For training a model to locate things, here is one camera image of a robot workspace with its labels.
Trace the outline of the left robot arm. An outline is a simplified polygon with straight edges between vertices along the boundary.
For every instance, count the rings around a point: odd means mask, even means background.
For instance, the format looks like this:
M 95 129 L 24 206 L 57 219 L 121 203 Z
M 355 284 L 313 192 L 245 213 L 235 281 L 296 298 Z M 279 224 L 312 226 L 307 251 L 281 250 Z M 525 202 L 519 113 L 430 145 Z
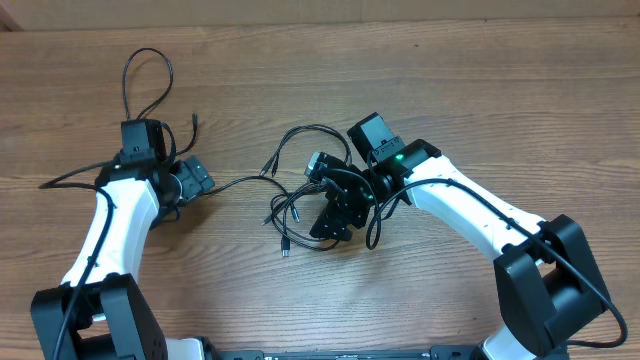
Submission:
M 31 317 L 47 359 L 215 359 L 206 337 L 168 339 L 137 283 L 148 233 L 206 194 L 213 179 L 179 158 L 169 126 L 125 121 L 122 148 L 97 164 L 96 210 L 59 286 L 37 292 Z

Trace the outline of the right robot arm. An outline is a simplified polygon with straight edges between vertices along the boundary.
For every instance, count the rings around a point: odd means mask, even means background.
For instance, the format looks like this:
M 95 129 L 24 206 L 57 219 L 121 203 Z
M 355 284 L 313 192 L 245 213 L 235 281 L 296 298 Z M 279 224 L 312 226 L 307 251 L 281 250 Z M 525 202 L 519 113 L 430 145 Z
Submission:
M 477 345 L 434 345 L 426 358 L 568 358 L 573 335 L 610 300 L 582 228 L 565 215 L 546 220 L 499 199 L 434 145 L 404 143 L 377 113 L 347 135 L 367 167 L 312 155 L 305 174 L 327 186 L 328 204 L 311 236 L 348 241 L 353 228 L 372 231 L 405 202 L 445 222 L 494 267 L 503 327 Z

